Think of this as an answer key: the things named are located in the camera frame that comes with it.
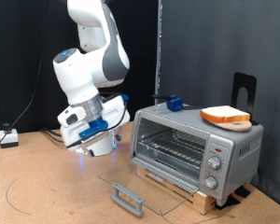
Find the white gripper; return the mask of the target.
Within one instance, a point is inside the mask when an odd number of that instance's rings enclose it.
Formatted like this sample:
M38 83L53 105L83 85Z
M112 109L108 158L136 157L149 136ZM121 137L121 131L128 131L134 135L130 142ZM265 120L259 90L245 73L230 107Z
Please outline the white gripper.
M115 94L106 98L96 94L87 101L69 105L58 116L65 146L72 151L81 149L94 157L90 146L106 140L114 129L130 120L127 111L128 99L126 94ZM122 140L119 129L116 139Z

